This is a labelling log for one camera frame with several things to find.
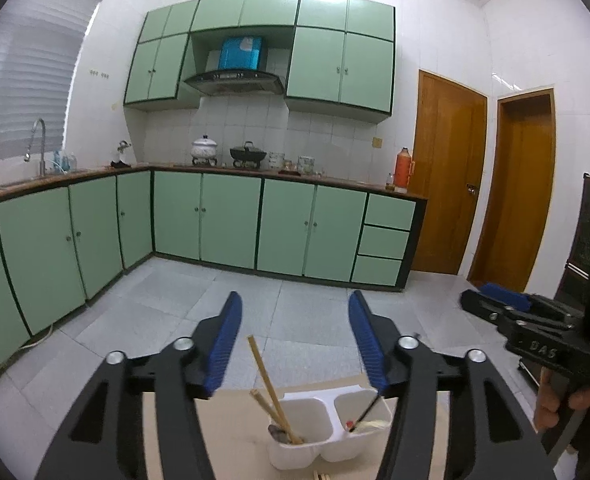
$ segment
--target tiled floor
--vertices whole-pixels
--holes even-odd
[[[437,351],[486,351],[532,416],[535,396],[516,370],[517,357],[504,350],[502,336],[491,324],[457,304],[469,287],[458,276],[413,272],[403,293],[364,295],[373,312],[393,319],[402,333],[418,333]],[[261,384],[243,337],[249,334],[256,336],[276,386],[360,373],[346,314],[347,289],[153,258],[1,375],[0,456],[18,480],[34,477],[54,431],[108,352],[146,355],[191,335],[200,319],[219,313],[231,290],[242,296],[244,314],[223,388]],[[564,463],[560,469],[571,467]]]

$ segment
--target gas stove burner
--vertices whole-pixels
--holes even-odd
[[[239,170],[259,170],[262,162],[252,162],[251,160],[233,159],[233,167]]]
[[[217,166],[217,159],[216,158],[193,158],[193,165],[194,166],[204,166],[207,168],[214,168]]]

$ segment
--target window blind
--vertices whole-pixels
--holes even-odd
[[[46,151],[61,148],[76,61],[100,1],[8,0],[0,10],[0,159],[26,153],[38,117]]]

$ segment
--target kitchen faucet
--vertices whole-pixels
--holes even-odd
[[[31,147],[33,146],[33,139],[35,138],[35,130],[37,130],[37,124],[42,125],[42,148],[40,150],[40,176],[44,176],[46,174],[46,164],[44,163],[44,147],[46,145],[46,124],[44,124],[44,120],[39,117],[33,123],[33,128],[31,129],[31,140],[28,143],[28,148],[26,149],[26,155],[24,156],[24,162],[28,162],[31,160]]]

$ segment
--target silver screw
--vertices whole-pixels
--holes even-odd
[[[484,361],[486,361],[486,354],[481,350],[474,349],[468,352],[468,358],[473,363],[483,363]]]
[[[413,348],[417,348],[419,346],[419,341],[412,336],[405,335],[399,338],[397,344],[401,346],[401,348],[412,350]]]
[[[118,365],[124,361],[125,357],[126,355],[124,355],[124,352],[116,350],[114,352],[110,352],[110,354],[106,356],[106,362],[110,365]]]
[[[194,344],[190,337],[181,337],[173,342],[173,348],[181,351],[190,350]]]

